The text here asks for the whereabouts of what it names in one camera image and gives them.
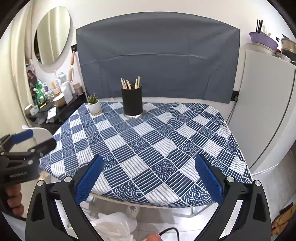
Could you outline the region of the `person left hand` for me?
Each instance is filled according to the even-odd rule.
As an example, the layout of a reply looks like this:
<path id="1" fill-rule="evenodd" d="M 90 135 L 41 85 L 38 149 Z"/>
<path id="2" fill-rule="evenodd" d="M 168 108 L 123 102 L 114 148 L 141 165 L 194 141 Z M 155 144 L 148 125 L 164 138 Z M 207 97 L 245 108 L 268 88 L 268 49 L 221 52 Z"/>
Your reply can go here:
<path id="1" fill-rule="evenodd" d="M 22 205 L 21 185 L 16 184 L 5 188 L 8 196 L 7 203 L 16 216 L 22 216 L 24 213 L 24 206 Z"/>

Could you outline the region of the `person right hand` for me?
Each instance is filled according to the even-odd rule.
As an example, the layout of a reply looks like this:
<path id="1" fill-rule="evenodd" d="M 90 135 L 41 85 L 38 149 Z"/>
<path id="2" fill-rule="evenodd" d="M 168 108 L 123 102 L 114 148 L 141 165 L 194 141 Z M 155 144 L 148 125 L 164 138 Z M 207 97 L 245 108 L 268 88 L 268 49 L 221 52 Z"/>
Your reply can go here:
<path id="1" fill-rule="evenodd" d="M 146 241 L 162 241 L 162 238 L 157 233 L 150 234 Z"/>

